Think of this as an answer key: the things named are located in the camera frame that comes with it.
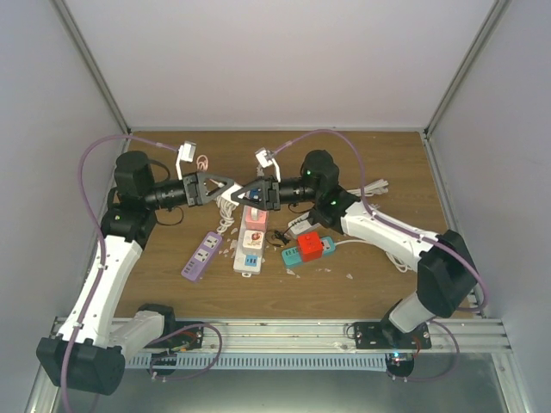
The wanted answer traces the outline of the small white usb charger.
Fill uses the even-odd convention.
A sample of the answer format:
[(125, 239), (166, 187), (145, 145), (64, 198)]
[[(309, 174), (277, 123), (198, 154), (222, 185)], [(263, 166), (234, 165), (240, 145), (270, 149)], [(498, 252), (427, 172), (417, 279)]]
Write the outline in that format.
[(237, 183), (233, 183), (231, 187), (226, 189), (222, 194), (221, 197), (225, 200), (231, 201), (232, 200), (232, 194), (238, 192), (242, 188), (241, 185)]

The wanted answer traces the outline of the pink cube socket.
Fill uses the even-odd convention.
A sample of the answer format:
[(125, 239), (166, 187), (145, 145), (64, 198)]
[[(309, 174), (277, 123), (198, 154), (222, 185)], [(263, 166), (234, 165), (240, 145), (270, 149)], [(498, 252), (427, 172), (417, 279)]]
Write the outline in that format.
[(266, 232), (268, 213), (251, 206), (245, 207), (245, 228), (250, 231)]

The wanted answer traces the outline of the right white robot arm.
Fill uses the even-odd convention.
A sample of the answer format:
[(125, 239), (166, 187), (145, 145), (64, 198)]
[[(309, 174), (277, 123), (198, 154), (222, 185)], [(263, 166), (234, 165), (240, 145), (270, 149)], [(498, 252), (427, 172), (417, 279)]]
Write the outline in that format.
[(412, 269), (417, 275), (415, 292), (380, 321), (382, 341), (390, 348), (403, 347), (412, 332), (432, 318), (459, 311), (480, 278), (460, 234), (423, 231), (374, 210), (340, 185), (339, 168), (325, 150), (308, 152), (299, 176), (258, 178), (233, 192), (231, 199), (264, 211), (311, 201), (311, 223), (373, 245)]

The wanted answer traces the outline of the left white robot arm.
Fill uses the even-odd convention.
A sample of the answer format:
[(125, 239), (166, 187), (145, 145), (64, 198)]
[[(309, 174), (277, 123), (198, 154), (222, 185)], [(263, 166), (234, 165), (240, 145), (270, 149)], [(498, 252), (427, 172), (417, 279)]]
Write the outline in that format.
[(156, 182), (143, 151), (119, 156), (114, 178), (119, 200), (102, 217), (83, 289), (56, 335), (41, 339), (36, 349), (49, 379), (64, 391), (111, 395), (127, 361), (143, 348), (158, 346), (170, 354), (201, 343), (202, 326), (179, 328), (167, 305), (142, 305), (117, 330), (112, 322), (127, 279), (158, 223), (157, 212), (203, 206), (231, 188), (233, 179), (199, 171)]

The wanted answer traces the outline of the black charger with cable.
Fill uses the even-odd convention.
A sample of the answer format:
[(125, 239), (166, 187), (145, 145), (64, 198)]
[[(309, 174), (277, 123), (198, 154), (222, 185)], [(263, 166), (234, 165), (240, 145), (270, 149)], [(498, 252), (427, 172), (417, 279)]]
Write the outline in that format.
[(276, 247), (282, 248), (288, 245), (293, 238), (288, 235), (288, 225), (284, 230), (268, 229), (266, 231), (267, 242)]

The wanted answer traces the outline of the red cube socket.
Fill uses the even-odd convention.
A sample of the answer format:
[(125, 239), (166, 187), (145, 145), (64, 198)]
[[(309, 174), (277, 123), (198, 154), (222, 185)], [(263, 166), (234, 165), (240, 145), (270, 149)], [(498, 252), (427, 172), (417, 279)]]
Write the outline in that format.
[(319, 259), (323, 255), (324, 246), (316, 231), (303, 233), (297, 237), (298, 251), (303, 262)]

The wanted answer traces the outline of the white cube socket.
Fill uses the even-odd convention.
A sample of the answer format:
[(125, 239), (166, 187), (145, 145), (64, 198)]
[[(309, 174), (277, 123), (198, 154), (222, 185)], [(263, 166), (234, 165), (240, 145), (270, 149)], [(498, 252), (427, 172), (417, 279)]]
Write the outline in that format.
[(242, 248), (248, 254), (256, 254), (264, 247), (265, 232), (258, 230), (245, 230), (242, 239)]

